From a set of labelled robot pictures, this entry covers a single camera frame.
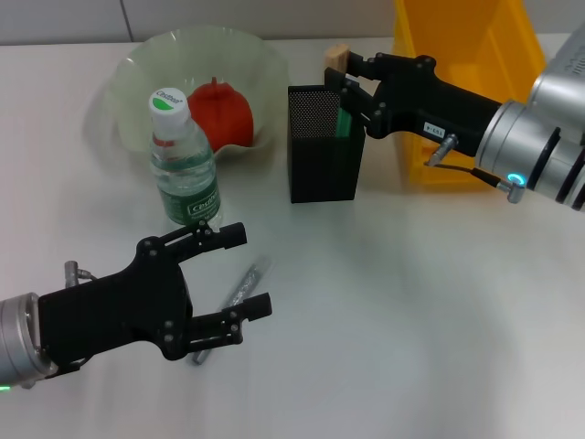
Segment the robotic arm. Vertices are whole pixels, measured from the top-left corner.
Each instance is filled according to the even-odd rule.
[[[341,107],[380,139],[408,131],[439,143],[428,166],[451,150],[475,158],[470,172],[517,203],[525,188],[577,211],[585,203],[585,25],[537,79],[527,105],[504,104],[438,79],[435,59],[351,53],[349,75],[380,83],[374,96],[344,73],[325,71],[325,87],[340,93]]]
[[[117,274],[79,284],[79,273],[90,274],[73,263],[64,290],[0,302],[0,385],[32,387],[37,380],[77,371],[92,356],[134,341],[156,344],[169,360],[241,343],[244,319],[271,314],[269,295],[193,317],[179,263],[245,243],[241,223],[216,233],[201,221],[141,240],[132,263]]]

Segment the bottle cap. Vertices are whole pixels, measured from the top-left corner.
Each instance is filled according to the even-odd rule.
[[[173,140],[191,118],[185,94],[172,88],[155,91],[148,102],[154,134],[161,140]]]

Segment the wooden block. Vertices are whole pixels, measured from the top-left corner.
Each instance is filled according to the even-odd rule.
[[[325,52],[325,67],[331,67],[342,73],[347,72],[349,61],[349,46],[347,44],[336,44]]]

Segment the white wall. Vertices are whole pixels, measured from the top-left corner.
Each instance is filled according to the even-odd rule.
[[[0,0],[0,44],[128,41],[121,1]],[[393,0],[123,0],[135,40],[198,23],[236,27],[267,38],[388,36],[392,4]],[[539,33],[570,32],[585,21],[584,0],[525,4]]]
[[[129,40],[120,0],[0,0],[0,44]]]

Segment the plastic water bottle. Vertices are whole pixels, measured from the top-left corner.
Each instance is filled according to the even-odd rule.
[[[166,215],[176,224],[205,220],[217,229],[222,218],[216,164],[205,133],[191,119],[185,94],[157,90],[149,107],[154,128],[151,169]]]

